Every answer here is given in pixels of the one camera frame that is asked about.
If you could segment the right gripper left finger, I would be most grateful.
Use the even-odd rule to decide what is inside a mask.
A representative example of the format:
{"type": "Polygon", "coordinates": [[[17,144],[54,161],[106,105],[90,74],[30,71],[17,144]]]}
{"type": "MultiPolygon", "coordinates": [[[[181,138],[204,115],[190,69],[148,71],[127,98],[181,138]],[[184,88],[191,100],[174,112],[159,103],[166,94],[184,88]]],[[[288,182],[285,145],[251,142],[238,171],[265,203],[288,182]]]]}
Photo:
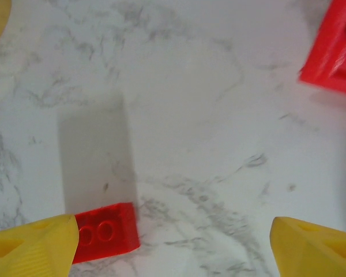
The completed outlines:
{"type": "Polygon", "coordinates": [[[78,246],[74,215],[0,231],[0,277],[68,277],[78,246]]]}

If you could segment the red lego brick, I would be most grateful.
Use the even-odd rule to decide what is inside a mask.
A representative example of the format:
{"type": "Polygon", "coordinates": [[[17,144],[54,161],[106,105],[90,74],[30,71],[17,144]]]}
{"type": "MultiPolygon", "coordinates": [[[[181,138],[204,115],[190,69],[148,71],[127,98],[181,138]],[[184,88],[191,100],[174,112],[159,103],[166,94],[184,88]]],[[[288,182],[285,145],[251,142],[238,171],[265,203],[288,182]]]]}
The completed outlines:
{"type": "Polygon", "coordinates": [[[141,246],[133,203],[117,203],[75,217],[79,240],[73,264],[126,254],[141,246]]]}

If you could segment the red plastic bin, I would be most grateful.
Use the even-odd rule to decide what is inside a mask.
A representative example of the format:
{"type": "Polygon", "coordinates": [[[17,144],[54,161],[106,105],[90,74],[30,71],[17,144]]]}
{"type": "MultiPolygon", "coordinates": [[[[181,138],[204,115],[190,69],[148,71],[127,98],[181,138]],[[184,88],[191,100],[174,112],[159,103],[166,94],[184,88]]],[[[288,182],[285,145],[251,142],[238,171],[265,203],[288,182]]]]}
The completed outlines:
{"type": "Polygon", "coordinates": [[[346,0],[332,0],[299,81],[346,93],[346,0]]]}

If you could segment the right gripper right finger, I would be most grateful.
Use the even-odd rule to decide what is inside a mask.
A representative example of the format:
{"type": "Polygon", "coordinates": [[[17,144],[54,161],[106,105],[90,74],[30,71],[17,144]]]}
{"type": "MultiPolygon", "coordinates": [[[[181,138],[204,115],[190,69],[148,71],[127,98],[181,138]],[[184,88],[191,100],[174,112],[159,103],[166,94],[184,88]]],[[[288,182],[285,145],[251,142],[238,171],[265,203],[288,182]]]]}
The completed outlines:
{"type": "Polygon", "coordinates": [[[270,245],[280,277],[346,277],[346,232],[276,217],[270,245]]]}

